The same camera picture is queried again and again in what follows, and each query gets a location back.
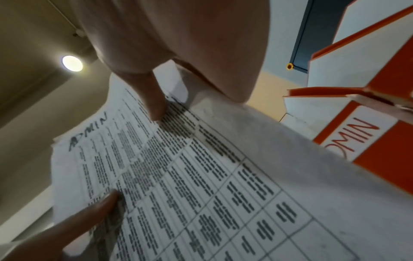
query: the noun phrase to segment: round ceiling light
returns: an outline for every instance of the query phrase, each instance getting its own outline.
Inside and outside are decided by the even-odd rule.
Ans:
[[[79,72],[83,69],[82,61],[79,60],[79,58],[71,56],[71,55],[67,55],[63,57],[62,63],[67,69],[74,71],[74,72]]]

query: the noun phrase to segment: ceiling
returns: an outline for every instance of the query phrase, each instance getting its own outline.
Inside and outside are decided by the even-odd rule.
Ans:
[[[0,127],[72,75],[62,68],[62,56],[96,59],[76,28],[69,0],[0,2]]]

